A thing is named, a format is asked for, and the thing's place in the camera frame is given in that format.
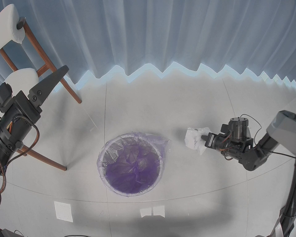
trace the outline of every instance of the chair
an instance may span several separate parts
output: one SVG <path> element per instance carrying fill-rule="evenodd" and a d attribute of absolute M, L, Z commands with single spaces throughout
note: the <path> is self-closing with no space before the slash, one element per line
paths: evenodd
<path fill-rule="evenodd" d="M 29 25 L 25 22 L 25 18 L 19 18 L 17 9 L 14 4 L 8 5 L 0 12 L 0 32 L 0 54 L 13 70 L 13 72 L 5 79 L 5 82 L 12 87 L 13 95 L 16 95 L 20 90 L 22 90 L 25 94 L 28 94 L 29 90 L 38 83 L 38 78 L 43 73 L 45 73 L 48 69 L 51 69 L 52 72 L 57 70 L 57 68 L 51 62 L 51 60 L 33 35 L 31 29 L 29 28 Z M 41 58 L 45 61 L 45 64 L 37 71 L 35 71 L 35 69 L 33 68 L 24 68 L 18 70 L 18 68 L 14 65 L 6 52 L 3 50 L 3 46 L 5 46 L 11 40 L 21 44 L 25 38 L 25 35 L 28 37 L 31 44 L 34 46 Z M 61 83 L 78 103 L 82 102 L 78 95 L 65 81 L 65 79 L 62 79 Z M 23 151 L 27 150 L 27 148 L 28 147 L 24 145 L 23 148 L 21 150 L 18 150 L 17 152 L 22 153 Z M 27 154 L 53 167 L 56 167 L 63 171 L 67 170 L 65 166 L 48 159 L 47 157 L 37 153 L 34 150 L 28 151 Z"/>

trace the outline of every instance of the crumpled white paper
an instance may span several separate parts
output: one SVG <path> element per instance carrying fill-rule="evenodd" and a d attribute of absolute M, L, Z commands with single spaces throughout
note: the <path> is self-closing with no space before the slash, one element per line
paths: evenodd
<path fill-rule="evenodd" d="M 205 141 L 202 135 L 208 135 L 211 130 L 209 128 L 188 128 L 185 136 L 185 145 L 193 150 L 197 150 L 200 155 L 205 151 Z"/>

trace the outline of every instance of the robotic arm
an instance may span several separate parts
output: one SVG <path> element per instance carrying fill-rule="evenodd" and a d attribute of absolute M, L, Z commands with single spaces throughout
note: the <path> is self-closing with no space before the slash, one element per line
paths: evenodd
<path fill-rule="evenodd" d="M 205 147 L 219 151 L 227 160 L 238 160 L 249 171 L 263 165 L 279 144 L 296 155 L 296 114 L 287 110 L 279 111 L 266 131 L 263 138 L 253 147 L 253 138 L 248 136 L 248 119 L 237 117 L 230 119 L 228 124 L 222 124 L 222 133 L 217 135 L 210 132 L 208 136 L 202 136 L 202 139 L 206 141 Z M 270 236 L 289 236 L 294 228 L 295 218 L 296 169 L 287 203 L 282 210 L 279 223 L 276 224 L 277 228 L 275 227 Z"/>

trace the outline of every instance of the cylindrical motor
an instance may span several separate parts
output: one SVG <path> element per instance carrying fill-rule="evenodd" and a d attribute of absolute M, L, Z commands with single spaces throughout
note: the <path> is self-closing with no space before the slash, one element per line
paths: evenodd
<path fill-rule="evenodd" d="M 247 137 L 247 128 L 249 121 L 247 118 L 236 117 L 232 118 L 228 123 L 228 129 L 232 131 L 231 138 L 243 139 Z"/>

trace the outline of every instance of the white sticker on floor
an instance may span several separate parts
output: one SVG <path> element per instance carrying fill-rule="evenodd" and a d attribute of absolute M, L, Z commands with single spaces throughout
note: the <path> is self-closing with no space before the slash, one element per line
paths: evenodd
<path fill-rule="evenodd" d="M 73 222 L 70 204 L 55 201 L 54 208 L 56 209 L 57 219 Z"/>
<path fill-rule="evenodd" d="M 165 217 L 165 206 L 154 206 L 153 215 Z"/>
<path fill-rule="evenodd" d="M 140 209 L 141 217 L 151 216 L 151 207 Z"/>

